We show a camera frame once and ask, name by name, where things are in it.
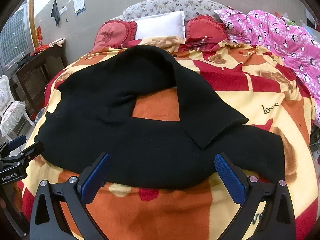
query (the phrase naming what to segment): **bolt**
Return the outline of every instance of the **bolt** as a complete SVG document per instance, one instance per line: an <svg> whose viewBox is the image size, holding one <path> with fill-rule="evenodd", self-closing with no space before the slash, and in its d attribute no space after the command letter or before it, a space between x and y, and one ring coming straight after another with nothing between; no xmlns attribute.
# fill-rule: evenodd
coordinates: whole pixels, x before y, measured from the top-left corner
<svg viewBox="0 0 320 240"><path fill-rule="evenodd" d="M47 181L46 180L43 180L40 182L40 186L41 187L44 187L45 185L47 185Z"/></svg>
<svg viewBox="0 0 320 240"><path fill-rule="evenodd" d="M71 178L69 178L69 182L70 183L75 183L77 181L77 177L72 176Z"/></svg>
<svg viewBox="0 0 320 240"><path fill-rule="evenodd" d="M279 184L280 184L281 186L285 186L285 185L286 185L286 182L281 179L281 180L279 180Z"/></svg>
<svg viewBox="0 0 320 240"><path fill-rule="evenodd" d="M250 176L250 177L249 177L249 180L250 180L251 182L257 182L257 181L258 181L258 179L257 179L256 176Z"/></svg>

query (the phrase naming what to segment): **pink blanket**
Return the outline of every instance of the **pink blanket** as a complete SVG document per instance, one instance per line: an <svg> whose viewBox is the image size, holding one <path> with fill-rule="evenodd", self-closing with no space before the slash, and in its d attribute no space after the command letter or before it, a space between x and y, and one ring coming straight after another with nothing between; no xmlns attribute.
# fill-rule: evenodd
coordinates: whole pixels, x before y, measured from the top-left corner
<svg viewBox="0 0 320 240"><path fill-rule="evenodd" d="M267 12L254 10L245 15L237 10L221 9L215 13L226 25L230 41L264 46L295 71L316 101L315 124L320 127L320 43L304 28L288 26Z"/></svg>

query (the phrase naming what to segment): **red ruffled pillow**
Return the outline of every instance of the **red ruffled pillow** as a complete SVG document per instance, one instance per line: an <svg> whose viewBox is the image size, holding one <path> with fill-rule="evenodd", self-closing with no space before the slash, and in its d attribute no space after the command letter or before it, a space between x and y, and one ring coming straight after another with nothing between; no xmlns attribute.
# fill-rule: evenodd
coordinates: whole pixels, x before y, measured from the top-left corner
<svg viewBox="0 0 320 240"><path fill-rule="evenodd" d="M216 43L229 39L224 24L216 22L209 15L199 15L187 22L186 43L205 36L213 38Z"/></svg>
<svg viewBox="0 0 320 240"><path fill-rule="evenodd" d="M111 20L105 22L99 29L92 51L99 51L105 47L118 48L122 43L134 40L137 23Z"/></svg>

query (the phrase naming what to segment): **hanging black cloth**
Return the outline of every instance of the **hanging black cloth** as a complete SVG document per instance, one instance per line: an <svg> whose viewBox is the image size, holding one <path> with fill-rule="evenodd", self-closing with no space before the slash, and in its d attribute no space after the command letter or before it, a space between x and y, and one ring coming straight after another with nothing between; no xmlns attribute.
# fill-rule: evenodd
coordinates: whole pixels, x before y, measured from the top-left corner
<svg viewBox="0 0 320 240"><path fill-rule="evenodd" d="M53 2L51 17L53 17L56 20L56 26L57 26L60 21L60 14L59 14L58 6L57 6L57 0L54 0L54 2Z"/></svg>
<svg viewBox="0 0 320 240"><path fill-rule="evenodd" d="M174 86L180 122L131 117L138 95ZM281 138L243 125L247 118L163 49L135 46L73 73L58 90L61 101L35 141L44 143L47 161L66 170L81 173L107 152L109 182L183 189L214 173L214 156L224 152L273 183L284 179Z"/></svg>

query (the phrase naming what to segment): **patterned blanket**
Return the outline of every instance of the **patterned blanket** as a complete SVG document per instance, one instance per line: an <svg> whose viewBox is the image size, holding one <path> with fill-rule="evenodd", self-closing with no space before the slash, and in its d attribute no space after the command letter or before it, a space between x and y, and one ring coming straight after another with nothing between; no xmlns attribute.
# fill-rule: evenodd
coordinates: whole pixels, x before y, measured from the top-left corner
<svg viewBox="0 0 320 240"><path fill-rule="evenodd" d="M308 147L315 103L308 89L292 70L283 66L280 57L266 48L222 41L207 51L178 52L183 43L184 40L176 37L140 41L140 44L164 48L183 67L202 75L225 102L249 118L247 125L255 125L281 136L297 239L302 240L318 217L317 177ZM103 52L85 55L70 64L52 83L45 111L52 113L55 110L61 100L56 88L68 76L124 50L106 48ZM138 98L132 116L178 121L178 107L177 91L171 88ZM45 120L43 115L26 147L34 143L34 137ZM31 215L41 180L65 182L76 175L48 163L41 156L30 162L27 173L28 177L19 183L23 193L22 208L27 217ZM244 239L253 234L264 205L260 204ZM81 238L66 204L63 203L62 207L75 236ZM230 223L239 205L233 203L215 173L186 190L134 188L107 183L87 208L109 239L215 240Z"/></svg>
<svg viewBox="0 0 320 240"><path fill-rule="evenodd" d="M254 10L248 15L231 9L215 12L227 26L230 41L264 46L295 71L316 100L315 124L320 127L320 44L304 28L289 26L267 12Z"/></svg>

